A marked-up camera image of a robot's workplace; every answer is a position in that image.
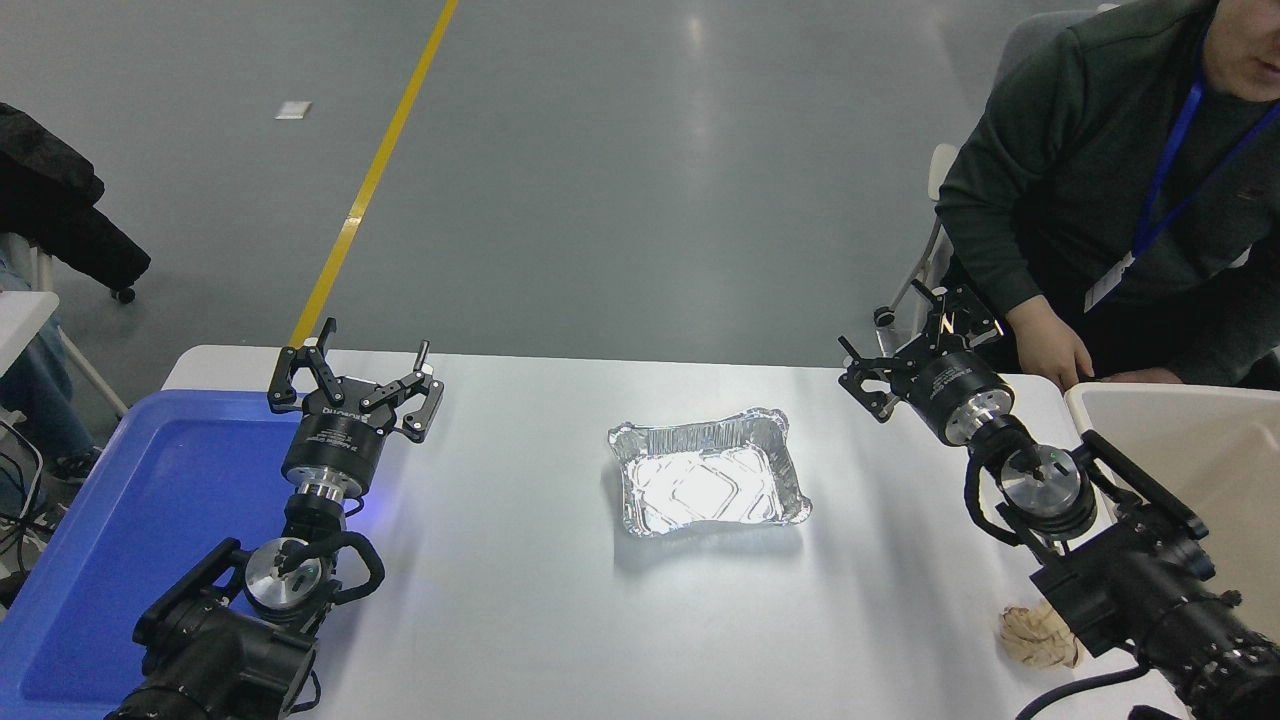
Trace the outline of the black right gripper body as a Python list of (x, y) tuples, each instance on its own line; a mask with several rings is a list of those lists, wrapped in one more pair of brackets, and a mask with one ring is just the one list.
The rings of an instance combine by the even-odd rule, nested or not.
[(1009, 414), (1009, 384), (970, 351), (936, 354), (928, 345), (900, 348), (906, 364), (901, 397), (937, 436), (974, 436)]

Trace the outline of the person's right hand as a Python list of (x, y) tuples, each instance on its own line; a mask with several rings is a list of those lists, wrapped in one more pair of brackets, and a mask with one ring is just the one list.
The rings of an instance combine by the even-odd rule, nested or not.
[(1011, 307), (1005, 320), (1024, 373), (1042, 377), (1062, 392), (1094, 379), (1094, 364), (1083, 340), (1043, 295)]

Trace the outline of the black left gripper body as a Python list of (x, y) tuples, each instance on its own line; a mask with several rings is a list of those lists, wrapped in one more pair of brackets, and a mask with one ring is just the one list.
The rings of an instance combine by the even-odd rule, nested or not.
[(367, 492), (396, 411), (364, 413), (357, 404), (333, 407), (323, 396), (308, 396), (302, 413), (282, 475), (294, 486), (328, 482), (344, 492)]

